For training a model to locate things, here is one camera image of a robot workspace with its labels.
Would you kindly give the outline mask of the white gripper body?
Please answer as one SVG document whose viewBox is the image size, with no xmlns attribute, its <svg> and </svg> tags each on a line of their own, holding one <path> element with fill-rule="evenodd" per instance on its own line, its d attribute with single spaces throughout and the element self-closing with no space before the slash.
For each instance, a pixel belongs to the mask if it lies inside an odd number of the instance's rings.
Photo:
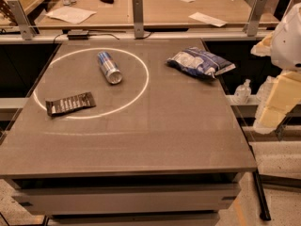
<svg viewBox="0 0 301 226">
<path fill-rule="evenodd" d="M 271 61 L 283 70 L 301 70 L 301 3 L 294 5 L 274 30 Z"/>
</svg>

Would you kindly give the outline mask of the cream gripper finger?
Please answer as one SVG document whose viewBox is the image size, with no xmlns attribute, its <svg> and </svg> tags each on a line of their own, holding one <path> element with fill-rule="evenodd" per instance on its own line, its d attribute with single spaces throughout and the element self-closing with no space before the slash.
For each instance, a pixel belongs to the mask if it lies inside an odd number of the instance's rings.
<svg viewBox="0 0 301 226">
<path fill-rule="evenodd" d="M 268 98 L 257 109 L 260 128 L 277 128 L 286 115 L 301 102 L 301 73 L 283 71 L 275 78 Z"/>
<path fill-rule="evenodd" d="M 254 45 L 250 51 L 252 55 L 258 57 L 269 57 L 271 56 L 271 41 L 273 33 L 269 33 L 260 42 Z"/>
</svg>

